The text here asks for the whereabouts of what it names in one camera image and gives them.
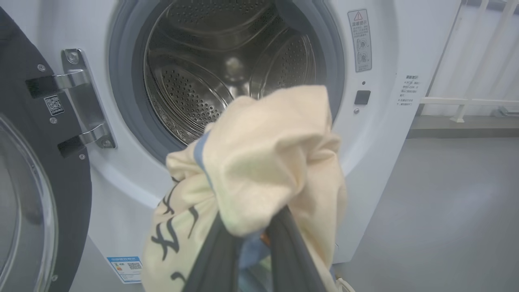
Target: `door hinge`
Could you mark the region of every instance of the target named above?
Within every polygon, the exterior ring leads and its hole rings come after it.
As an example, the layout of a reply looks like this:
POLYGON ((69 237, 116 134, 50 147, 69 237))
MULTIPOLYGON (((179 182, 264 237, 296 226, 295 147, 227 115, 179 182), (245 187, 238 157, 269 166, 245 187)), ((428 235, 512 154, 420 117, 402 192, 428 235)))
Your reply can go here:
POLYGON ((27 82, 34 97, 65 91, 81 127, 79 139, 83 145, 96 143, 100 148, 115 148, 116 144, 88 68, 85 52, 66 49, 61 52, 65 74, 32 79, 27 82))

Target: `qr code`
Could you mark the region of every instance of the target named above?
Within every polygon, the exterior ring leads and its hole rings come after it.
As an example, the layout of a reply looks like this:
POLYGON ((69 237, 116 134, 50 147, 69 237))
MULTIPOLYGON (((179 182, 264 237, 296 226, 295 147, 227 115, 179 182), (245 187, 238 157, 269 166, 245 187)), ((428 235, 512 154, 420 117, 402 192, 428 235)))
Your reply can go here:
POLYGON ((65 112, 57 95, 46 97, 45 104, 53 116, 65 112))
POLYGON ((129 262, 128 267, 130 268, 130 270, 142 269, 141 263, 139 262, 129 262))

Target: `blue sticker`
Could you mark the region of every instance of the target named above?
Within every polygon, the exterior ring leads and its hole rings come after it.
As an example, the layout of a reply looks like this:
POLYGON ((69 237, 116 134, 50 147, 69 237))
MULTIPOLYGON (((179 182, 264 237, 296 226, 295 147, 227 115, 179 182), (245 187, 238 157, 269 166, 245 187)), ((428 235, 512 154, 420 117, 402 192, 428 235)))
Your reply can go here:
POLYGON ((108 262, 125 284, 141 282, 142 263, 139 257, 107 258, 108 262))

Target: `clothing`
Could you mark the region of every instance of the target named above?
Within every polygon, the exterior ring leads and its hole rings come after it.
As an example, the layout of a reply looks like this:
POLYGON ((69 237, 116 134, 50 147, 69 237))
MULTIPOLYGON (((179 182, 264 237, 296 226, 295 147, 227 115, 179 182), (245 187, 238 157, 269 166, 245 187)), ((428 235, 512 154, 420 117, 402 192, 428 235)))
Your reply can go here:
POLYGON ((340 139, 324 86, 240 97, 185 150, 167 157, 177 182, 155 210, 143 253, 148 292, 181 291, 216 214, 234 236, 258 236, 288 205, 327 291, 346 207, 340 139))

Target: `warning label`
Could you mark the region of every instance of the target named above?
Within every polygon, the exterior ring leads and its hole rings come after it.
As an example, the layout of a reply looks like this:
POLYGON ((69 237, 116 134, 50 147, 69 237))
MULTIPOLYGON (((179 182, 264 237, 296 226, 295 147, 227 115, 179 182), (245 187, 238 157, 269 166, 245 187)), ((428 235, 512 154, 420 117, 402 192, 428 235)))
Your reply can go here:
POLYGON ((350 11, 348 12, 348 19, 353 37, 355 71, 371 70, 371 35, 370 23, 367 20, 367 10, 350 11))

